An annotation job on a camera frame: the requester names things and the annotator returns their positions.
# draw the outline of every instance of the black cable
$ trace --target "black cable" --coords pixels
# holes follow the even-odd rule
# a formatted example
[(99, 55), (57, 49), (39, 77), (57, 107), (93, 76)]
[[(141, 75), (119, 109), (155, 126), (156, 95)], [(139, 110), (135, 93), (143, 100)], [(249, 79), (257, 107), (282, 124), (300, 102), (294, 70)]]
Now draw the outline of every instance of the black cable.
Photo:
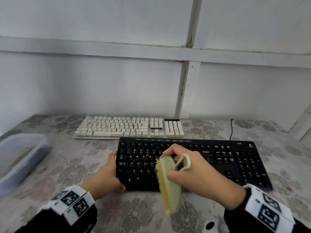
[(229, 141), (231, 141), (231, 137), (232, 137), (232, 133), (233, 133), (233, 127), (232, 127), (232, 121), (233, 121), (233, 119), (231, 119), (231, 135), (230, 135), (230, 138), (229, 138)]

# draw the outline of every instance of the keyboard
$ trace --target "keyboard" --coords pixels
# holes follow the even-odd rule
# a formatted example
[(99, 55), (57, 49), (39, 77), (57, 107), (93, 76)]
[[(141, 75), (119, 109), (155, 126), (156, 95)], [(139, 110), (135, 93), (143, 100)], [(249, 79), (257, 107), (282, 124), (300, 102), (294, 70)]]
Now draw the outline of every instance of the keyboard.
[(86, 116), (74, 139), (112, 139), (120, 137), (183, 138), (179, 119)]
[(126, 190), (159, 191), (155, 162), (174, 143), (200, 152), (218, 172), (239, 185), (249, 183), (263, 191), (273, 190), (256, 146), (251, 141), (121, 137), (116, 177)]

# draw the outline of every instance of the brush handle loop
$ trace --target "brush handle loop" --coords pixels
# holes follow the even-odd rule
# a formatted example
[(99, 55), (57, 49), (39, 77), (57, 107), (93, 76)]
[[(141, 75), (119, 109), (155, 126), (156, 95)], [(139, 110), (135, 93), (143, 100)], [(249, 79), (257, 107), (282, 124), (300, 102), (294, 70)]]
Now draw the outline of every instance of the brush handle loop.
[(191, 165), (190, 157), (187, 154), (182, 154), (178, 162), (175, 164), (175, 167), (178, 167), (181, 164), (181, 162), (184, 160), (184, 158), (187, 161), (187, 166), (180, 169), (180, 171), (189, 169)]

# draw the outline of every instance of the white wristband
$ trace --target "white wristband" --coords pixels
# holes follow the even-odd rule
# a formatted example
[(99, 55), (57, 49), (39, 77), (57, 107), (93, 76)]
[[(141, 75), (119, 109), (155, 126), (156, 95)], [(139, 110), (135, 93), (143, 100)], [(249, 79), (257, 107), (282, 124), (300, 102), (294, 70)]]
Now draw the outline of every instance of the white wristband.
[(72, 226), (94, 203), (90, 192), (74, 185), (65, 188), (38, 212), (51, 208), (58, 215), (64, 215), (68, 224)]
[(247, 184), (243, 188), (252, 191), (245, 207), (248, 213), (275, 233), (292, 232), (295, 221), (288, 207), (252, 184)]

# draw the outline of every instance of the space bar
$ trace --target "space bar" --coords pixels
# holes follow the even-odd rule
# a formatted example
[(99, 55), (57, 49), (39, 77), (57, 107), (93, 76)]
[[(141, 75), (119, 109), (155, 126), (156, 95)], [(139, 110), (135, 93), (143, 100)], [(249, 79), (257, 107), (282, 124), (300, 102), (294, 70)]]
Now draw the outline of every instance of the space bar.
[(123, 136), (124, 132), (94, 132), (93, 136)]

